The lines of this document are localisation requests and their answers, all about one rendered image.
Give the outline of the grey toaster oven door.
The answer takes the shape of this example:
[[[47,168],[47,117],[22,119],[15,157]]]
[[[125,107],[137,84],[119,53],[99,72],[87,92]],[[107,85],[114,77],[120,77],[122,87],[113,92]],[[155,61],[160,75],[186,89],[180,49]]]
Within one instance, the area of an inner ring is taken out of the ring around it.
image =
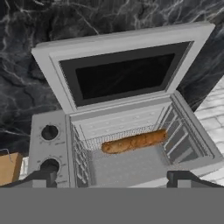
[[[169,95],[214,30],[209,22],[70,38],[31,50],[67,114]]]

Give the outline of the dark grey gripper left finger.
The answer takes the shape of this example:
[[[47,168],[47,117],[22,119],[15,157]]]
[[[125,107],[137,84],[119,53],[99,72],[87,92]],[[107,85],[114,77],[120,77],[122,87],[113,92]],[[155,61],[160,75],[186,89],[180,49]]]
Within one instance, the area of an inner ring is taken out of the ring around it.
[[[26,178],[5,185],[18,188],[56,188],[56,171],[34,171]]]

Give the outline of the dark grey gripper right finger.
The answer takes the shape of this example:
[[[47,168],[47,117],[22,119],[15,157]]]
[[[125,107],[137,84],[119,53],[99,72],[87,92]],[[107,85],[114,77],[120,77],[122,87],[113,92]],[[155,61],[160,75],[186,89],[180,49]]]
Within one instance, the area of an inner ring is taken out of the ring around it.
[[[167,188],[222,188],[222,185],[202,180],[190,171],[168,171],[166,177]]]

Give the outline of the black toaster oven knob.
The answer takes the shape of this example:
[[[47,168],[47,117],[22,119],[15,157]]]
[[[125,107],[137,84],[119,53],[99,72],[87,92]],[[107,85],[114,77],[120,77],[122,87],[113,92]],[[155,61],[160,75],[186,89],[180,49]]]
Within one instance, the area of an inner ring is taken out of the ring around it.
[[[45,160],[40,166],[41,171],[58,172],[59,169],[60,169],[60,164],[54,158],[49,158]]]
[[[54,125],[46,125],[41,131],[41,136],[47,140],[53,140],[59,134],[59,130]]]

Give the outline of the brown baguette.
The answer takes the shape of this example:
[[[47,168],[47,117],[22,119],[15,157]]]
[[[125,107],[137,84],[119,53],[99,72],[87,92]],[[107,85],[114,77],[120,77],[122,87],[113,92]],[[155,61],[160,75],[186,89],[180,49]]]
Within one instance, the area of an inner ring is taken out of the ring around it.
[[[115,141],[105,142],[101,145],[101,150],[108,154],[119,154],[125,151],[132,151],[138,148],[160,144],[166,138],[166,130],[160,129],[135,136],[125,137]]]

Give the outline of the grey toaster oven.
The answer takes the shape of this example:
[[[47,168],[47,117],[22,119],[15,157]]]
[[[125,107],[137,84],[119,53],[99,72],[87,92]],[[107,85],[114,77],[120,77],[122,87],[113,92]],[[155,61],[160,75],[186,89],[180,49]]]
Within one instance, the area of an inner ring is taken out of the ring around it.
[[[86,150],[81,139],[105,131],[127,130],[160,124],[167,138],[156,145],[119,154]],[[41,136],[46,125],[59,134],[50,141]],[[31,122],[29,172],[54,158],[59,162],[59,188],[159,187],[168,171],[190,171],[198,177],[224,167],[224,156],[215,146],[180,92],[166,97],[91,109],[73,114],[53,111],[34,115]]]

